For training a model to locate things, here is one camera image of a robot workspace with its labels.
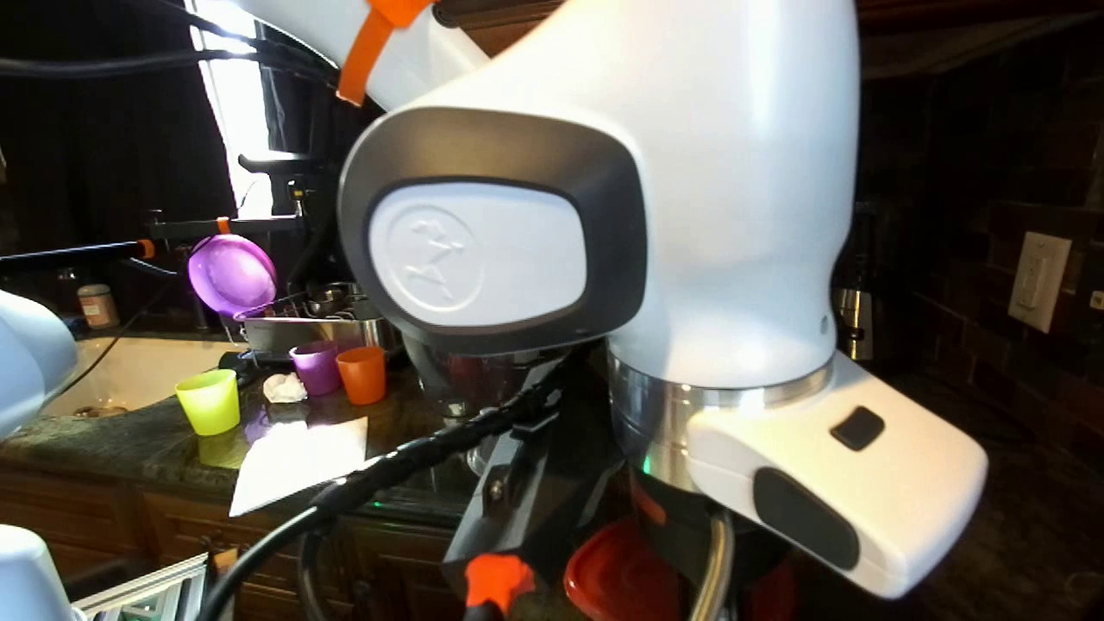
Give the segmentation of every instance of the paper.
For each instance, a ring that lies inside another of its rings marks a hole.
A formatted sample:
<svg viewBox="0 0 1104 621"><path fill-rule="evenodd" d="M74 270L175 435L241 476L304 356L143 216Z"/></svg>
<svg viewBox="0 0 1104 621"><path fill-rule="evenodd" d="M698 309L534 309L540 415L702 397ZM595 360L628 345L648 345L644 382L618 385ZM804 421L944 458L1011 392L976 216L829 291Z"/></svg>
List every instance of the paper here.
<svg viewBox="0 0 1104 621"><path fill-rule="evenodd" d="M367 428L367 417L313 428L273 423L241 458L230 519L357 470L369 453Z"/></svg>

